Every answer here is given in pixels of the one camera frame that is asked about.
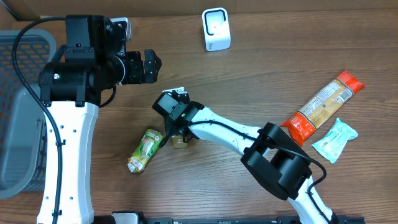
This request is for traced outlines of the white cream tube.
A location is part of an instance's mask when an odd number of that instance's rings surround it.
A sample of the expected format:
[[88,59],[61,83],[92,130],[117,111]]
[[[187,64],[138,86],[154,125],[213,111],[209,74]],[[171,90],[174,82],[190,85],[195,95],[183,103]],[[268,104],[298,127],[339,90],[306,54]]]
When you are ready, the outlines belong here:
[[[164,92],[168,93],[173,99],[177,100],[178,102],[182,101],[184,103],[187,103],[189,100],[188,92],[185,91],[185,88],[183,86],[164,90]],[[170,139],[173,147],[176,149],[181,149],[187,147],[188,145],[181,136],[172,136],[170,137]]]

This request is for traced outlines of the green yellow snack packet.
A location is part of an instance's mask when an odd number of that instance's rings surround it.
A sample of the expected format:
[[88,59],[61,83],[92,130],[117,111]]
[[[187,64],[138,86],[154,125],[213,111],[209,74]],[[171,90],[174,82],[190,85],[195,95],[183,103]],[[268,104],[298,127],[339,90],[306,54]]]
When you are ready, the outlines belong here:
[[131,157],[128,159],[127,168],[131,173],[141,173],[154,154],[158,151],[163,136],[160,132],[148,129],[140,140]]

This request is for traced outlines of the teal snack packet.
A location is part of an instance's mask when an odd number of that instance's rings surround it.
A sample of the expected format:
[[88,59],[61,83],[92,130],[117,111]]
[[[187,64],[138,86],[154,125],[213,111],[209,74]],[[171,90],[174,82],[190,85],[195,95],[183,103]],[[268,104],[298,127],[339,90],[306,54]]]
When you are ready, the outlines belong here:
[[358,132],[348,124],[336,119],[332,128],[319,141],[312,144],[312,147],[325,159],[334,164],[348,141],[358,137]]

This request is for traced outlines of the orange spaghetti packet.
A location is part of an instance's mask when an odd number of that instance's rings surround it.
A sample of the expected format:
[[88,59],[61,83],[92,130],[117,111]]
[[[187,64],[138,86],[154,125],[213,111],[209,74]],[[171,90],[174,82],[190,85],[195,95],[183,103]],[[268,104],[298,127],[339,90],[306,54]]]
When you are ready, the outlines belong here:
[[281,126],[287,128],[291,137],[302,146],[323,123],[365,86],[344,70]]

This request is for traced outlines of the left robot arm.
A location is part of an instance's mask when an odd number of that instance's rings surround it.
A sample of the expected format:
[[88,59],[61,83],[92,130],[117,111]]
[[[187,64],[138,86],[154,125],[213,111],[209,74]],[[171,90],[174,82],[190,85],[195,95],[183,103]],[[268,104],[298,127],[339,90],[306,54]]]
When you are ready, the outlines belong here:
[[48,110],[44,197],[38,223],[93,223],[91,147],[101,92],[117,85],[154,83],[161,61],[153,50],[126,50],[125,18],[67,16],[63,55],[39,75]]

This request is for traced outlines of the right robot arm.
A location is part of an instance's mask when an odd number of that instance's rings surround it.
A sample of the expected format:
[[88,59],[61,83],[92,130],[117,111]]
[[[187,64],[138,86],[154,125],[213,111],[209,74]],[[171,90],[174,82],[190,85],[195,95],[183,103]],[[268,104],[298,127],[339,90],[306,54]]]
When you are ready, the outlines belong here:
[[325,177],[314,180],[310,166],[324,167],[278,125],[267,123],[260,128],[236,123],[175,90],[162,92],[152,107],[165,121],[163,143],[171,136],[217,143],[240,155],[242,164],[265,190],[289,201],[301,223],[339,222],[315,189]]

